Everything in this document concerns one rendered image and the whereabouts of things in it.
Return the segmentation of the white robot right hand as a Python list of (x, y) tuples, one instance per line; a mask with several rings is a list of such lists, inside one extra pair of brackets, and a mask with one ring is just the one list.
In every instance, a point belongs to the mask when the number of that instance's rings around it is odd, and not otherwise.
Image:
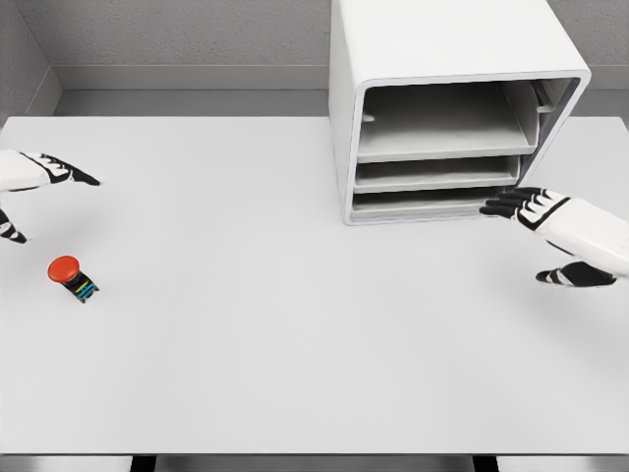
[(486, 200), (480, 214), (518, 223), (577, 259), (538, 272), (539, 282), (590, 288), (629, 279), (629, 221), (584, 199), (550, 189), (517, 187)]

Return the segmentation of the white tabletop storage cabinet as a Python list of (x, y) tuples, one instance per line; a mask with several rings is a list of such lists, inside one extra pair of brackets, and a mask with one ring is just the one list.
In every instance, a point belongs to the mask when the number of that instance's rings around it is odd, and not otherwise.
[(547, 0), (332, 0), (345, 223), (475, 216), (529, 180), (591, 77)]

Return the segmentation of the red button load switch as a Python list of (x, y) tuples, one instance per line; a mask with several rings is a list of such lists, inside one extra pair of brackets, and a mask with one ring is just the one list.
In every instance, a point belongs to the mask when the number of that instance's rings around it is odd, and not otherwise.
[(73, 256), (60, 256), (52, 261), (47, 276), (63, 285), (82, 304), (99, 291), (93, 280), (81, 271), (80, 262)]

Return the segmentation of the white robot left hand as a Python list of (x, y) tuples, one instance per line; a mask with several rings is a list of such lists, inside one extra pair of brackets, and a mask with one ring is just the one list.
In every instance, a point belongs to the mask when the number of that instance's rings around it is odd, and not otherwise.
[(0, 194), (30, 191), (68, 181), (92, 187), (101, 185), (95, 177), (53, 155), (0, 149)]

